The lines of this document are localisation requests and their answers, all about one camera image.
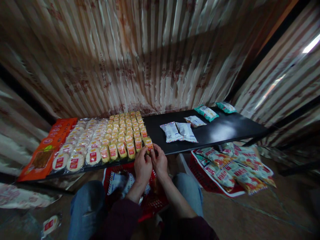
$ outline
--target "hand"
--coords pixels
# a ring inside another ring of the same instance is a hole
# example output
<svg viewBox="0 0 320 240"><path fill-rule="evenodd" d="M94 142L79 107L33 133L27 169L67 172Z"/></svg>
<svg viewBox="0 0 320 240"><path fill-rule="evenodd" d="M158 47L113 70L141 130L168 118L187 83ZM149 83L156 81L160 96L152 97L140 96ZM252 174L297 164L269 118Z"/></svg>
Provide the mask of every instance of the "hand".
<svg viewBox="0 0 320 240"><path fill-rule="evenodd" d="M169 177L167 172L168 160L163 150L157 144L154 143L153 147L158 152L158 156L156 157L154 150L150 150L152 165L159 180L162 181Z"/></svg>
<svg viewBox="0 0 320 240"><path fill-rule="evenodd" d="M147 186L152 172L152 162L150 156L147 155L146 160L144 159L146 151L147 148L143 147L140 152L137 153L136 159L134 161L136 182L144 186L144 188Z"/></svg>

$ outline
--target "maroon sleeve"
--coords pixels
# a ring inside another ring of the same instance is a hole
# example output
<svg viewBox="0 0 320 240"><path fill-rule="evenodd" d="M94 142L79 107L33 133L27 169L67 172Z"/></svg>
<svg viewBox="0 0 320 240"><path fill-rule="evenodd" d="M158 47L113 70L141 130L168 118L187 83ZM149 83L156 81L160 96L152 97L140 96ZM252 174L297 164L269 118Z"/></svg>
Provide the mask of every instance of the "maroon sleeve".
<svg viewBox="0 0 320 240"><path fill-rule="evenodd" d="M215 231L207 224L203 217L183 218L178 221L180 238L187 239L214 239L218 240Z"/></svg>
<svg viewBox="0 0 320 240"><path fill-rule="evenodd" d="M130 239L141 216L142 210L138 204L129 199L117 201L101 228L90 239Z"/></svg>

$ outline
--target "tiled floor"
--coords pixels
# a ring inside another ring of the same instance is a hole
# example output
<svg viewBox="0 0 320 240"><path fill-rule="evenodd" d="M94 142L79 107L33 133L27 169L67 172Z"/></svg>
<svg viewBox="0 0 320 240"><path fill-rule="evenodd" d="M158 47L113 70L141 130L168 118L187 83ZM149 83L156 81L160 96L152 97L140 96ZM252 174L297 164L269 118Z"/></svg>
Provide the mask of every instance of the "tiled floor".
<svg viewBox="0 0 320 240"><path fill-rule="evenodd" d="M277 174L276 163L262 161L274 172L277 189L269 188L253 196L229 199L203 191L203 212L207 222L220 239L317 239L319 222L311 209L308 190L319 188L309 177ZM168 158L170 173L176 173L174 157ZM102 180L103 171L87 173L74 186L79 188L88 180ZM66 239L72 197L63 196L47 208L29 211L0 210L0 235L4 239L39 239L42 222L61 212L63 222L47 239ZM159 229L154 221L140 224L132 239L157 239Z"/></svg>

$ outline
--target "jeans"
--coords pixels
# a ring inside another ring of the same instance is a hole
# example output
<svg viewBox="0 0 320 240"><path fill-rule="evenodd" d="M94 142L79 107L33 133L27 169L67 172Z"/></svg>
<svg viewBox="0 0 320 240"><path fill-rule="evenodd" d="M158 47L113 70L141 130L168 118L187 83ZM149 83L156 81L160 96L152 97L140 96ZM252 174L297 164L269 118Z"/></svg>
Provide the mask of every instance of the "jeans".
<svg viewBox="0 0 320 240"><path fill-rule="evenodd" d="M203 196L199 185L185 173L177 174L173 183L196 214L203 216ZM71 201L70 215L68 240L89 239L107 217L102 182L90 181L78 190Z"/></svg>

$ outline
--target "red basket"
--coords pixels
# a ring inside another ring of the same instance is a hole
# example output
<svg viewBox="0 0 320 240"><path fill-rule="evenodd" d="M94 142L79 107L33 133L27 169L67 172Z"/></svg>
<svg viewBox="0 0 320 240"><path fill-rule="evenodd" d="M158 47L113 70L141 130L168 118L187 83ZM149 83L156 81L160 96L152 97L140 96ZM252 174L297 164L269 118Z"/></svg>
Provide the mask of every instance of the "red basket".
<svg viewBox="0 0 320 240"><path fill-rule="evenodd" d="M103 176L103 187L106 192L106 202L110 204L110 201L108 201L108 188L110 183L110 175L111 172L119 172L121 170L125 170L127 172L130 172L134 174L134 162L127 163L119 166L109 167L104 170L104 176ZM152 191L145 196L141 203L142 208L142 217L139 219L139 222L142 222L148 218L152 218L156 213L158 213L160 210L162 210L164 207L166 207L169 202L168 199L163 191L163 189L160 187L159 184L157 184L156 174L152 170L151 177L149 180L150 187Z"/></svg>
<svg viewBox="0 0 320 240"><path fill-rule="evenodd" d="M221 193L230 198L246 193L243 187L241 187L239 184L236 184L231 192L224 190L224 188L207 171L204 170L203 166L195 155L196 151L197 149L191 151L191 159L188 167L207 192Z"/></svg>

